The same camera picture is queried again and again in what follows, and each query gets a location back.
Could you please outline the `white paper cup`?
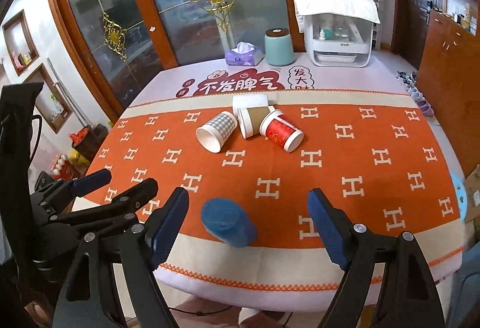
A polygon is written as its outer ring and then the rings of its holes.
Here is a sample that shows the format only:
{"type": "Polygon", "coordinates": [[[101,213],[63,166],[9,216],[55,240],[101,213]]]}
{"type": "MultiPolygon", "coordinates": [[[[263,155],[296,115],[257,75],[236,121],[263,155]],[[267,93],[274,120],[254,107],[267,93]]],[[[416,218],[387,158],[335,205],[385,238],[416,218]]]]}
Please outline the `white paper cup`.
{"type": "Polygon", "coordinates": [[[240,109],[263,106],[270,106],[268,96],[265,93],[242,93],[234,95],[232,98],[232,109],[235,117],[239,116],[240,109]]]}

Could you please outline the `white cloth on appliance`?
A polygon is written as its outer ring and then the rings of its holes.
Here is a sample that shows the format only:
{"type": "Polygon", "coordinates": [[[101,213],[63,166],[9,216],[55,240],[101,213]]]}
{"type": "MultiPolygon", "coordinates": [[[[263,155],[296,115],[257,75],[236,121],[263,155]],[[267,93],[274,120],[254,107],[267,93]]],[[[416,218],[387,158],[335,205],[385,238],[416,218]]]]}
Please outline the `white cloth on appliance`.
{"type": "Polygon", "coordinates": [[[342,15],[381,23],[373,0],[294,0],[294,5],[300,33],[304,33],[305,17],[310,15],[342,15]]]}

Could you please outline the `blue plastic cup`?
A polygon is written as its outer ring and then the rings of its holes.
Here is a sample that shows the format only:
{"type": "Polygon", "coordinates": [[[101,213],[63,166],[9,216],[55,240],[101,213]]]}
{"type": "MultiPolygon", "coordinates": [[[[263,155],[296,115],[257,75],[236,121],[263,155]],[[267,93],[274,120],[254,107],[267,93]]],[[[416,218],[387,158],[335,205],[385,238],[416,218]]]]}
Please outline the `blue plastic cup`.
{"type": "Polygon", "coordinates": [[[207,232],[231,247],[244,248],[256,240],[255,225],[235,201],[211,199],[203,204],[200,216],[207,232]]]}

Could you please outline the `teal canister brown lid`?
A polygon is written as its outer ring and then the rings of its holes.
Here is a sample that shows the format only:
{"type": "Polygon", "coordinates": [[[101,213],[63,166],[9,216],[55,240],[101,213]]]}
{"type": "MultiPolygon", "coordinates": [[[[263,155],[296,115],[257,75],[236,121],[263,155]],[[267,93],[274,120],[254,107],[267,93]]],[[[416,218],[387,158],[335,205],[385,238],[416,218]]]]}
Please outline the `teal canister brown lid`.
{"type": "Polygon", "coordinates": [[[264,35],[265,57],[269,65],[283,67],[295,61],[294,48],[287,28],[272,28],[264,35]]]}

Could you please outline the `white countertop appliance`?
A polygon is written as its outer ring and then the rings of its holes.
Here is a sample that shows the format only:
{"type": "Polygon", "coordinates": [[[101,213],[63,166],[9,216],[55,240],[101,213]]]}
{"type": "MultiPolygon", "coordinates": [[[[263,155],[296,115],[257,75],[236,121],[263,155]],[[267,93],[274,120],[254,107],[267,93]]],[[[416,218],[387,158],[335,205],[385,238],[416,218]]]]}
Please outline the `white countertop appliance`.
{"type": "Polygon", "coordinates": [[[335,14],[304,19],[307,55],[318,67],[365,67],[372,51],[374,23],[335,14]]]}

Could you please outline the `grey checkered paper cup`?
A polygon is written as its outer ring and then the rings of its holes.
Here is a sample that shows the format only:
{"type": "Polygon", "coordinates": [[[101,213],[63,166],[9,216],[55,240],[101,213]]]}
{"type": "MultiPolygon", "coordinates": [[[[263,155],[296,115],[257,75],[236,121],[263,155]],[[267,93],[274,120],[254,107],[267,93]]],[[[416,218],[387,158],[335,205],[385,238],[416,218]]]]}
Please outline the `grey checkered paper cup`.
{"type": "Polygon", "coordinates": [[[209,152],[218,154],[238,126],[234,115],[222,111],[195,131],[198,142],[209,152]]]}

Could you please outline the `brown sleeve paper cup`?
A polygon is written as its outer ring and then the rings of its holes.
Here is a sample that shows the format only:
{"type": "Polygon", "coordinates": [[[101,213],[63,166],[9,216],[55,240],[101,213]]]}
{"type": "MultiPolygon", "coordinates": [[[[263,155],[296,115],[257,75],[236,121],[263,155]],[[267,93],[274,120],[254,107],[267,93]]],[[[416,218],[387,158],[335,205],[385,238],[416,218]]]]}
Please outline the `brown sleeve paper cup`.
{"type": "Polygon", "coordinates": [[[241,136],[248,139],[260,134],[260,125],[265,117],[273,112],[273,106],[257,106],[250,108],[240,108],[238,110],[238,125],[240,127],[241,136]]]}

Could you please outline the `red paper cup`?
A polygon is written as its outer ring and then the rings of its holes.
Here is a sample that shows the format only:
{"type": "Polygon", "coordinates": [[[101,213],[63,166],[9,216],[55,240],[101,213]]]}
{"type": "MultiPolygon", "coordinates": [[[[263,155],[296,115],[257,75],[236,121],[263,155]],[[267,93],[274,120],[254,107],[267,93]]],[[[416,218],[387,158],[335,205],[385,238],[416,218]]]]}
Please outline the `red paper cup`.
{"type": "Polygon", "coordinates": [[[287,153],[295,151],[304,139],[304,132],[279,109],[266,115],[259,128],[262,136],[282,147],[287,153]]]}

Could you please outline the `wooden cabinet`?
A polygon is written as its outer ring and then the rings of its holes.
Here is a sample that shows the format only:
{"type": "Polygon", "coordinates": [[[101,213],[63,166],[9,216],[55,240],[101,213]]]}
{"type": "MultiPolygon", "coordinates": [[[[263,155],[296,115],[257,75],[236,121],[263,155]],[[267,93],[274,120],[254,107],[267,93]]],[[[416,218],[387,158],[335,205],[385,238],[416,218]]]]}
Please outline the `wooden cabinet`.
{"type": "Polygon", "coordinates": [[[479,37],[446,15],[430,13],[416,84],[468,176],[479,164],[479,37]]]}

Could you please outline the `orange H-pattern tablecloth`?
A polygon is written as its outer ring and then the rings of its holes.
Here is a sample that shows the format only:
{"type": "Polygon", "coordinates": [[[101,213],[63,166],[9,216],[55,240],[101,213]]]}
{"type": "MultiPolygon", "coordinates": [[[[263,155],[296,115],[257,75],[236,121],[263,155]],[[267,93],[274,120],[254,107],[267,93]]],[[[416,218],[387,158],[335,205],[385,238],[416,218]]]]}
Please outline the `orange H-pattern tablecloth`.
{"type": "Polygon", "coordinates": [[[320,311],[342,272],[322,245],[307,209],[320,188],[353,222],[373,232],[415,235],[435,279],[460,268],[464,226],[446,151],[412,97],[384,62],[363,68],[317,67],[299,56],[288,67],[229,67],[213,60],[166,70],[134,99],[91,164],[112,181],[82,204],[108,204],[115,193],[155,179],[145,221],[176,187],[190,207],[156,277],[172,288],[256,309],[320,311]],[[242,93],[265,93],[304,132],[292,153],[262,135],[235,129],[218,154],[195,131],[242,93]],[[257,230],[234,248],[207,232],[201,209],[235,201],[257,230]]]}

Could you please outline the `purple tissue pack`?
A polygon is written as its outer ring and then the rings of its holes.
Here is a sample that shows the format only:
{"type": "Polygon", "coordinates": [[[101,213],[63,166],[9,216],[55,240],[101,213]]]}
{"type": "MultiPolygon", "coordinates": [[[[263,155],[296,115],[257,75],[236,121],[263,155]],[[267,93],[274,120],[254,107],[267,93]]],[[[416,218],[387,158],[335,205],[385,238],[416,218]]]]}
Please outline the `purple tissue pack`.
{"type": "Polygon", "coordinates": [[[235,48],[227,50],[224,58],[229,66],[255,67],[264,58],[264,52],[258,46],[241,41],[235,48]]]}

